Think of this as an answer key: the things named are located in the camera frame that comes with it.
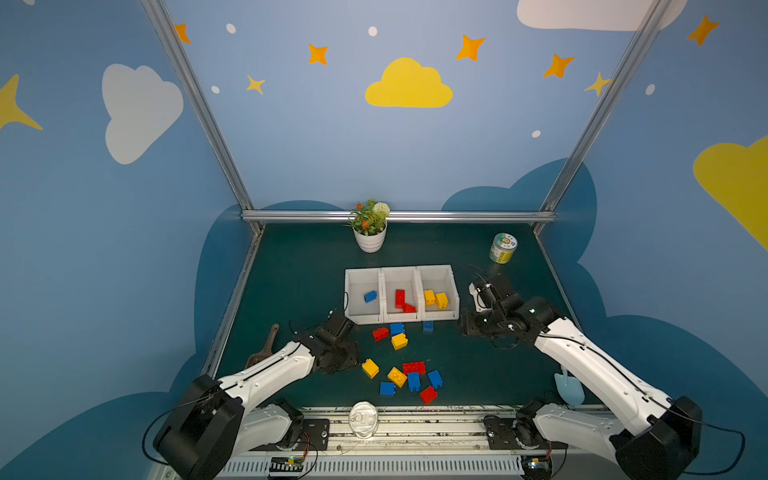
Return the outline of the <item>blue lego bottom left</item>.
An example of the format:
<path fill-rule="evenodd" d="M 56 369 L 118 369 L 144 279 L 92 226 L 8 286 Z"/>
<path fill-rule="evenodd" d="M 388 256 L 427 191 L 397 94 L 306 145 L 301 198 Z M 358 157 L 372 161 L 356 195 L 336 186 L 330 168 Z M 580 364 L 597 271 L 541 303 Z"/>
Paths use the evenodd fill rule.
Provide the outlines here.
<path fill-rule="evenodd" d="M 381 382 L 379 387 L 379 394 L 381 396 L 392 397 L 397 392 L 397 386 L 392 382 Z"/>

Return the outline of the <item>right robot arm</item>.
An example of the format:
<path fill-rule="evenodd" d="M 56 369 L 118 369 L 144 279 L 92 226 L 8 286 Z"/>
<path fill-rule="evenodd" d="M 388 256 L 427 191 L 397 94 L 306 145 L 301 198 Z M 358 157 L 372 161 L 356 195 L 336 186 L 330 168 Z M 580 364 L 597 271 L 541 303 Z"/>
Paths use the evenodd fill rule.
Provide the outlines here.
<path fill-rule="evenodd" d="M 677 479 L 698 456 L 702 410 L 690 398 L 672 399 L 643 381 L 544 298 L 524 300 L 502 274 L 477 276 L 469 292 L 474 307 L 461 314 L 464 334 L 512 336 L 532 344 L 612 414 L 600 417 L 533 399 L 517 411 L 512 424 L 520 447 L 575 446 L 616 463 L 631 479 Z"/>

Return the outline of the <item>white right bin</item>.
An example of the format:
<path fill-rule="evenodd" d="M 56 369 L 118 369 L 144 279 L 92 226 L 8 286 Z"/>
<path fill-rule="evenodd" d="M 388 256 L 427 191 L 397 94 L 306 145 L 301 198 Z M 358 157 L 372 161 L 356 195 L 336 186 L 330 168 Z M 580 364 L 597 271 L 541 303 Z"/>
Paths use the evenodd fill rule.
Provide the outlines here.
<path fill-rule="evenodd" d="M 450 265 L 423 265 L 416 267 L 420 276 L 417 293 L 419 299 L 419 315 L 422 321 L 458 320 L 460 315 L 460 296 L 457 290 L 453 269 Z M 440 308 L 437 304 L 427 305 L 424 292 L 432 290 L 435 295 L 444 293 L 448 304 Z"/>

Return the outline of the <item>circuit board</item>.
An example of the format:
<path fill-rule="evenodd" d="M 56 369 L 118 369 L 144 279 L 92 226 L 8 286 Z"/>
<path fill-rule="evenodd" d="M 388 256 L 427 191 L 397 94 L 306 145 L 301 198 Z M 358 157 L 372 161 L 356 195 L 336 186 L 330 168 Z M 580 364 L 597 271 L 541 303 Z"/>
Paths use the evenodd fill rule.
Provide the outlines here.
<path fill-rule="evenodd" d="M 553 464 L 548 457 L 522 456 L 521 467 L 523 480 L 550 480 Z"/>
<path fill-rule="evenodd" d="M 305 459 L 299 456 L 273 456 L 269 459 L 268 477 L 298 477 L 304 473 Z"/>

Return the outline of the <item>potted plant white pot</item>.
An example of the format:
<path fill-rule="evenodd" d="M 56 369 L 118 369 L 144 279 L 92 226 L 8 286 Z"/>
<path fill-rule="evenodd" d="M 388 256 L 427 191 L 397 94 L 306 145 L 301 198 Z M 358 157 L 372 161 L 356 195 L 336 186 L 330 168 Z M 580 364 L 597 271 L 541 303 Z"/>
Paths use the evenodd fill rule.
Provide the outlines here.
<path fill-rule="evenodd" d="M 368 254 L 376 253 L 384 244 L 390 207 L 373 198 L 358 203 L 348 215 L 359 248 Z"/>

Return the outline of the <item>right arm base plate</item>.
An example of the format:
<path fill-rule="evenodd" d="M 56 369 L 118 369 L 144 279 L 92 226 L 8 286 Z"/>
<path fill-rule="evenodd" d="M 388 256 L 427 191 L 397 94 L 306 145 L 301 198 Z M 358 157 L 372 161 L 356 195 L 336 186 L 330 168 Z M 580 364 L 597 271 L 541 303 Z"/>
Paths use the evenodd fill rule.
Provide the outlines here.
<path fill-rule="evenodd" d="M 491 450 L 564 450 L 568 447 L 566 443 L 544 439 L 530 420 L 487 415 L 482 423 Z"/>

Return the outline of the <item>long red lego brick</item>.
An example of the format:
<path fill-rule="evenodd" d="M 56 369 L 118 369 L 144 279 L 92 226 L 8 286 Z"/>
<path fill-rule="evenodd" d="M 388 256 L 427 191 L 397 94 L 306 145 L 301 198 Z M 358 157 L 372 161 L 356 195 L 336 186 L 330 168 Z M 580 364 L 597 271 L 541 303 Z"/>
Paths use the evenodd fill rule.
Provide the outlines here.
<path fill-rule="evenodd" d="M 395 307 L 403 310 L 406 304 L 406 293 L 402 289 L 395 290 Z"/>

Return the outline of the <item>brown litter scoop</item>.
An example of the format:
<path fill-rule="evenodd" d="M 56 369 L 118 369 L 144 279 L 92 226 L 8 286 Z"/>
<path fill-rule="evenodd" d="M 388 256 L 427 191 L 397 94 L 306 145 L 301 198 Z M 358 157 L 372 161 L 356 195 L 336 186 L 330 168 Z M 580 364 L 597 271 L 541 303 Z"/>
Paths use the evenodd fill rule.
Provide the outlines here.
<path fill-rule="evenodd" d="M 248 368 L 258 364 L 259 362 L 261 362 L 261 361 L 263 361 L 263 360 L 265 360 L 265 359 L 267 359 L 267 358 L 269 358 L 270 356 L 273 355 L 273 345 L 274 345 L 275 339 L 277 337 L 277 334 L 279 332 L 279 329 L 280 329 L 280 325 L 279 324 L 273 324 L 271 326 L 269 334 L 268 334 L 268 337 L 267 337 L 267 340 L 266 340 L 264 346 L 262 347 L 262 349 L 260 351 L 252 354 L 248 358 L 248 360 L 246 362 L 246 366 L 245 366 L 246 369 L 248 369 Z"/>

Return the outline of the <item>light blue spatula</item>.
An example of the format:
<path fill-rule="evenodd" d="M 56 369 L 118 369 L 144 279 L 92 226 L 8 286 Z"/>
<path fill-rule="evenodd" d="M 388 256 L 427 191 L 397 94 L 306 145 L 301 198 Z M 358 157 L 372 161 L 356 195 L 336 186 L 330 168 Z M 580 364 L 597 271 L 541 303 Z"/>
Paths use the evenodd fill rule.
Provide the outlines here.
<path fill-rule="evenodd" d="M 585 401 L 585 392 L 581 382 L 571 375 L 565 366 L 554 375 L 557 393 L 568 405 L 576 407 Z"/>

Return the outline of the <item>red lego bottom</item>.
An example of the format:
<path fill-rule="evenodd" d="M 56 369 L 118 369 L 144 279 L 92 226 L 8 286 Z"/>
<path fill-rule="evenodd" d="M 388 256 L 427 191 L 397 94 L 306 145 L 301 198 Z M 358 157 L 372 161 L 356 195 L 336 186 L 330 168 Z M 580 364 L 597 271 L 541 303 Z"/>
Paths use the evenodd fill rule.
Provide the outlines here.
<path fill-rule="evenodd" d="M 421 391 L 419 396 L 425 405 L 430 405 L 438 397 L 438 393 L 433 386 L 429 386 Z"/>

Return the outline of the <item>yellow lego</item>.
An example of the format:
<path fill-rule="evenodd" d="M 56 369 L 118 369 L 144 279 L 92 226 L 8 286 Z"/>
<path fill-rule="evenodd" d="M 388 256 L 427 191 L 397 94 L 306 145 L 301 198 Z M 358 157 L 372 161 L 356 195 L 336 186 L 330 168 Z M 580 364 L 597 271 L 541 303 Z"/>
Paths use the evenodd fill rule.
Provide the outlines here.
<path fill-rule="evenodd" d="M 361 368 L 369 379 L 375 378 L 380 372 L 379 366 L 372 359 L 366 359 Z"/>
<path fill-rule="evenodd" d="M 450 305 L 449 298 L 445 292 L 436 294 L 436 304 L 439 309 L 446 309 Z"/>
<path fill-rule="evenodd" d="M 387 378 L 394 383 L 398 388 L 402 388 L 403 385 L 408 381 L 408 376 L 401 372 L 398 368 L 393 367 L 388 375 Z"/>
<path fill-rule="evenodd" d="M 408 345 L 408 338 L 405 333 L 400 333 L 391 337 L 391 344 L 395 351 L 401 350 Z"/>

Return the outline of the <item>yellow lego brick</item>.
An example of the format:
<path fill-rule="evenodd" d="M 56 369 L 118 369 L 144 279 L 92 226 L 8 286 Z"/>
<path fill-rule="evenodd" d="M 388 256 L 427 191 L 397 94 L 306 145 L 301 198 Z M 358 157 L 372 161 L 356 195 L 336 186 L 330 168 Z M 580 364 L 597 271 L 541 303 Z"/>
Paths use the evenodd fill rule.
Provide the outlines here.
<path fill-rule="evenodd" d="M 426 306 L 432 306 L 436 303 L 436 295 L 433 290 L 425 290 L 423 295 Z"/>

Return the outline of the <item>aluminium rail frame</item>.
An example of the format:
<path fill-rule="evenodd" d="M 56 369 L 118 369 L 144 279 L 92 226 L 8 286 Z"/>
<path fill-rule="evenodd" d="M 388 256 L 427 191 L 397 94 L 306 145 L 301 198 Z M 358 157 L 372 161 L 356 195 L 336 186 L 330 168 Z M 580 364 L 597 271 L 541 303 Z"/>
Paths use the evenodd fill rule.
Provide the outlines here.
<path fill-rule="evenodd" d="M 330 429 L 331 444 L 354 443 L 374 450 L 452 451 L 478 446 L 491 450 L 482 420 L 487 415 L 515 418 L 517 411 L 481 407 L 385 408 L 378 411 L 378 429 L 369 439 L 357 438 L 346 426 L 341 433 Z M 327 418 L 326 411 L 301 411 L 304 419 Z M 608 411 L 576 411 L 610 417 Z"/>

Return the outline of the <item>blue lego near bins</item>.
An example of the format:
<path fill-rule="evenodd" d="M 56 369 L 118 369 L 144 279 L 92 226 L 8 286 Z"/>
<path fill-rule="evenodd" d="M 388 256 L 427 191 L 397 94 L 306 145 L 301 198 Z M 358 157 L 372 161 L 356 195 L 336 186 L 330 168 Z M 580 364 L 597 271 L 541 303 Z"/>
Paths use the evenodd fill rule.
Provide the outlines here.
<path fill-rule="evenodd" d="M 403 334 L 405 332 L 405 327 L 403 323 L 393 323 L 389 325 L 389 331 L 391 336 L 396 336 L 399 334 Z"/>

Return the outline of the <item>white left bin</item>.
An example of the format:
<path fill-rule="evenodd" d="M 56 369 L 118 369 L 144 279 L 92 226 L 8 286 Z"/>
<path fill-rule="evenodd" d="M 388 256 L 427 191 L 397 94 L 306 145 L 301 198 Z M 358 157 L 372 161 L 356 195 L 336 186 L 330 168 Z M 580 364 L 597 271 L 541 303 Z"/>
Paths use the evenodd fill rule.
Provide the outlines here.
<path fill-rule="evenodd" d="M 373 325 L 382 322 L 379 274 L 379 268 L 347 269 L 345 271 L 345 315 L 357 325 Z M 370 291 L 377 292 L 377 299 L 366 303 L 364 295 Z"/>

